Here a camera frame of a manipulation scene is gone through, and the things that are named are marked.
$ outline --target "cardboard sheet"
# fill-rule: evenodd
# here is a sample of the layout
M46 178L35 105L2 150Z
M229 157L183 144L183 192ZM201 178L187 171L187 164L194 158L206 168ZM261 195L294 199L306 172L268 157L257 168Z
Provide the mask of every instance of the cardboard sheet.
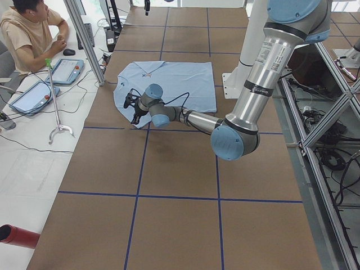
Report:
M245 10L132 8L127 24L28 270L321 269L272 100L259 149L235 162L178 123L132 130L113 103L130 62L211 61L224 117Z

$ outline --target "table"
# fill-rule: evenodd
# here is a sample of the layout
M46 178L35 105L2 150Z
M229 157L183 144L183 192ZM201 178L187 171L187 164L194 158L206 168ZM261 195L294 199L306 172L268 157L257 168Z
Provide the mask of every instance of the table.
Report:
M97 59L100 59L104 53L103 50L106 50L105 32L91 17L83 16L83 21L92 24L95 36L94 51ZM57 99L59 110L74 112L79 106L75 113L60 111L62 123L72 127L75 137L72 137L69 132L57 133L54 136L53 144L48 144L49 134L56 126L54 112L17 118L14 120L16 128L13 130L2 129L0 135L39 150L74 151L85 118L95 98L98 84L94 74L90 71L91 67L86 60L84 50L78 50L72 22L69 20L68 23L70 36L67 47L76 50L76 55L64 56L59 53L53 58L52 64L54 65L59 59L84 59L85 61L84 70L77 81L69 87L61 87L60 94L68 91L86 76L79 83L79 86L87 90L86 95L84 96L85 90L75 86ZM40 73L38 76L45 79L47 74ZM28 76L17 91L25 91L37 81L39 78L35 75ZM43 111L54 111L53 103L50 102ZM8 106L4 108L4 112L11 118L19 116ZM0 160L2 161L0 165L0 226L11 224L41 233L72 154L27 150L2 137L0 137L0 148ZM34 250L23 247L0 245L0 269L25 269L33 252Z

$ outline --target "robotic arm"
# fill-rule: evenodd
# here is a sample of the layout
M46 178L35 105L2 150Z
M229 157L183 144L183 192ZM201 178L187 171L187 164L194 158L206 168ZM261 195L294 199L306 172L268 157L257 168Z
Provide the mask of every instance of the robotic arm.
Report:
M324 41L330 32L332 0L268 0L265 40L232 112L219 119L183 107L165 106L161 86L152 84L144 94L127 95L124 108L135 108L133 124L150 113L160 128L178 121L211 133L211 146L220 158L236 160L259 145L258 119L271 97L295 46Z

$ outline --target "man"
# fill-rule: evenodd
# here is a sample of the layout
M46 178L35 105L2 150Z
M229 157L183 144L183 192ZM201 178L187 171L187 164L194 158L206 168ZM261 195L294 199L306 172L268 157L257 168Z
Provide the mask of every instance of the man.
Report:
M6 46L21 74L37 72L46 65L46 58L65 49L69 26L44 0L13 0L13 5L0 23ZM56 25L60 33L46 50L52 42L49 25Z

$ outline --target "metal rod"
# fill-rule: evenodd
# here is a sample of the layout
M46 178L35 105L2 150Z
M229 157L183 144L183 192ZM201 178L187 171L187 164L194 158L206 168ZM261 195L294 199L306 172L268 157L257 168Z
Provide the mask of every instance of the metal rod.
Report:
M350 101L348 95L343 94L330 109L330 111L321 118L317 126L312 130L308 137L303 141L304 147L310 147L316 143L322 135L338 120L340 115L349 107Z
M352 252L345 238L343 228L339 221L339 217L335 211L334 206L332 205L332 200L327 190L325 180L321 174L315 153L310 148L305 148L305 151L307 156L309 157L311 167L315 174L316 182L318 184L323 202L325 203L325 208L327 210L328 216L330 217L331 225L332 228L334 229L335 236L337 238L337 242L340 245L340 249L345 259L345 262L349 270L358 270L355 259L352 256Z
M350 90L350 86L345 78L338 72L338 67L335 65L334 61L332 60L331 56L328 54L327 50L325 49L324 45L321 42L315 44L318 52L320 53L322 59L324 60L325 64L327 65L329 71L331 72L332 76L336 80L337 84L339 85L341 91L345 93L346 91Z
M358 92L359 92L359 90L360 90L360 80L357 80L357 81L353 84L351 90L352 90L353 93L358 93Z
M303 121L300 118L299 114L297 113L296 104L295 104L295 101L294 101L293 96L291 94L290 88L287 85L287 80L285 78L282 78L281 79L281 84L282 84L282 86L284 88L285 95L286 95L287 100L289 102L291 111L296 112L296 113L293 113L293 116L294 116L294 119L295 119L296 126L298 127L298 131L300 132L301 140L305 140L307 134L306 134L305 129L304 129Z
M67 11L69 12L69 15L74 24L75 30L79 35L79 38L84 47L86 56L89 60L91 68L96 76L99 86L103 86L105 83L104 74L102 73L100 65L98 64L98 61L97 61L95 52L92 48L90 39L89 39L88 35L86 34L84 22L81 18L79 7L75 3L75 0L64 0L64 4L67 8Z
M54 103L56 124L57 124L57 128L60 129L61 121L60 121L60 117L59 117L59 108L57 107L57 103L56 103L56 94L55 94L55 90L54 90L54 82L52 80L52 72L51 72L50 65L47 65L47 70L49 71L50 90L51 90L51 96L52 96L53 103Z

